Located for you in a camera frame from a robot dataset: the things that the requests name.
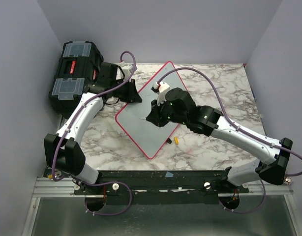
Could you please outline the yellow marker cap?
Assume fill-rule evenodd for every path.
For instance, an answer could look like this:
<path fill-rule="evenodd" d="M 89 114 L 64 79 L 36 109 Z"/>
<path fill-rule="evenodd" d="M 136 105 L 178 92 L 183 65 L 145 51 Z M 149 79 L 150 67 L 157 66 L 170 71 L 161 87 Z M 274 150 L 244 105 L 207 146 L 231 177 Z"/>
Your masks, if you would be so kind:
<path fill-rule="evenodd" d="M 179 144 L 179 140 L 177 137 L 174 137 L 174 141 L 175 141 L 175 144 L 178 145 Z"/>

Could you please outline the pink framed whiteboard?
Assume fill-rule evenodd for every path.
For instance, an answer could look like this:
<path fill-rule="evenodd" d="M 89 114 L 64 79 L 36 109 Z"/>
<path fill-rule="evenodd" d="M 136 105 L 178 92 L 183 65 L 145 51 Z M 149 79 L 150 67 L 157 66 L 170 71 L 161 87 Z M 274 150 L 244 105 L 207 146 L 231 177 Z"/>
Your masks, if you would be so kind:
<path fill-rule="evenodd" d="M 178 126 L 171 122 L 163 124 L 159 114 L 153 110 L 157 108 L 158 94 L 151 90 L 163 75 L 173 69 L 174 64 L 171 61 L 166 62 L 138 90 L 142 102 L 126 104 L 115 117 L 116 123 L 148 159 L 157 155 Z"/>

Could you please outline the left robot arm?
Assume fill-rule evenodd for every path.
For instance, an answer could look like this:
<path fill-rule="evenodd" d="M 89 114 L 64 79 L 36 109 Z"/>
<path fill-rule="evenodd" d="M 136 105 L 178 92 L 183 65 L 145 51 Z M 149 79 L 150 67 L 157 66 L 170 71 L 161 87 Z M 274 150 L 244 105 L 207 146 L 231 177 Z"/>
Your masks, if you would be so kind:
<path fill-rule="evenodd" d="M 44 148 L 47 166 L 63 175 L 69 175 L 86 184 L 92 194 L 98 194 L 103 187 L 98 170 L 86 163 L 80 147 L 84 133 L 91 120 L 104 107 L 109 97 L 117 97 L 127 103 L 141 103 L 135 80 L 136 64 L 102 63 L 96 82 L 86 83 L 84 78 L 57 78 L 51 96 L 61 102 L 72 101 L 80 97 L 76 108 L 66 123 L 56 134 L 47 134 Z"/>

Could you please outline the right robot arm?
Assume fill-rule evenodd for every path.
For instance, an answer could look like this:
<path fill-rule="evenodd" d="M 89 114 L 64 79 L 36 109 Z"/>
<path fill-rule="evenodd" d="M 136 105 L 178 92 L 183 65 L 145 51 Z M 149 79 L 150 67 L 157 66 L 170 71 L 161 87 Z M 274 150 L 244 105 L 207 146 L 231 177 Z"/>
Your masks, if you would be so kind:
<path fill-rule="evenodd" d="M 181 88 L 154 89 L 158 95 L 151 102 L 148 122 L 164 127 L 169 122 L 185 125 L 189 130 L 207 137 L 229 142 L 252 154 L 256 160 L 226 169 L 220 188 L 227 193 L 238 186 L 256 180 L 282 185 L 292 147 L 292 141 L 269 138 L 244 126 L 227 120 L 225 115 L 211 106 L 197 106 L 189 92 Z"/>

